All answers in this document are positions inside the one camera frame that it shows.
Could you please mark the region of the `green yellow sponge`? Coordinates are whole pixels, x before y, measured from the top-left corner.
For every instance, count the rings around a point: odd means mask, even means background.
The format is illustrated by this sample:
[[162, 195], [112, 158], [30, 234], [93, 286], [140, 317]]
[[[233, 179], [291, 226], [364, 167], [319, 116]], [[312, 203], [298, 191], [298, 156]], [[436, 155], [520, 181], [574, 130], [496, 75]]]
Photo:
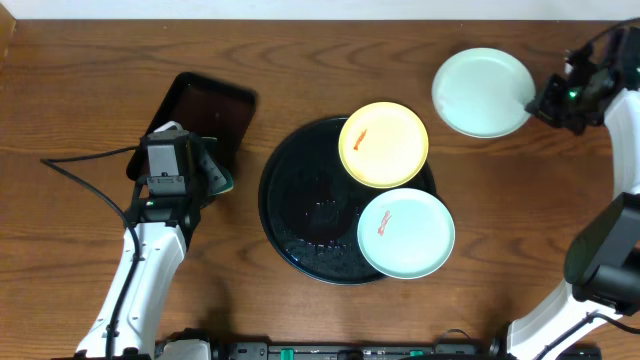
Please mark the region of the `green yellow sponge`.
[[203, 146], [200, 166], [208, 180], [208, 195], [217, 196], [230, 192], [234, 188], [231, 173], [220, 165], [213, 156], [217, 139], [215, 137], [201, 137], [200, 141]]

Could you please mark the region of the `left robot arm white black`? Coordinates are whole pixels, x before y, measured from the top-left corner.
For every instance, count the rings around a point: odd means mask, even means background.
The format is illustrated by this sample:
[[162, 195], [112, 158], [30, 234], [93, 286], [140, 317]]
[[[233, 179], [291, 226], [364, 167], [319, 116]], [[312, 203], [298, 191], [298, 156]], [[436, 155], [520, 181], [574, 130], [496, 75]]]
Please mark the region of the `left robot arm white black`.
[[121, 259], [98, 318], [76, 348], [77, 358], [154, 357], [168, 290], [201, 211], [232, 182], [213, 156], [216, 148], [216, 138], [186, 130], [141, 139]]

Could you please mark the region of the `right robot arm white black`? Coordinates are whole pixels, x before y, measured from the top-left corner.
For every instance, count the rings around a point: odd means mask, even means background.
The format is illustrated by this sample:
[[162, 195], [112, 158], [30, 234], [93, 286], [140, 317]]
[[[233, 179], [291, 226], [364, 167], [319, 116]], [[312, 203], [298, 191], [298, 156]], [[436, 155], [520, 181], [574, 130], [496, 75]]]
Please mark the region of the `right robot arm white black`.
[[584, 359], [574, 344], [603, 324], [621, 323], [639, 311], [639, 21], [602, 31], [608, 43], [600, 62], [595, 40], [565, 58], [565, 73], [552, 75], [526, 110], [553, 128], [576, 135], [607, 128], [614, 170], [612, 202], [573, 240], [564, 278], [526, 316], [493, 340], [496, 359]]

